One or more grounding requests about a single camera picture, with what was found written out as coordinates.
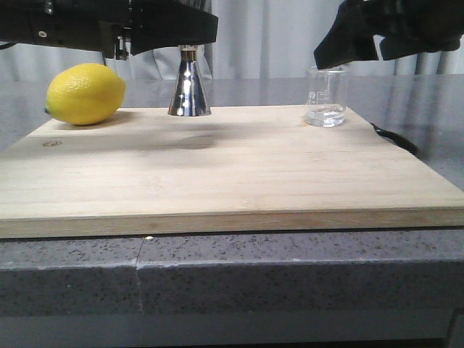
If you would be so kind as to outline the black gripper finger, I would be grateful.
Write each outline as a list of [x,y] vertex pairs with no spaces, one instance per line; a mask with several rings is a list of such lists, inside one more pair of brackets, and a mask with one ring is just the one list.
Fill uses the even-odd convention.
[[179,1],[135,1],[130,53],[216,42],[218,17]]

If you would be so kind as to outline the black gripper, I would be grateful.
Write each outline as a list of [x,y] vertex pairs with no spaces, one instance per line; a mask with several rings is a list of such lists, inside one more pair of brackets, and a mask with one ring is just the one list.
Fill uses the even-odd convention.
[[343,1],[331,29],[314,50],[318,69],[420,53],[455,51],[463,35],[462,1]]
[[30,44],[126,59],[132,9],[132,1],[2,1],[1,48]]

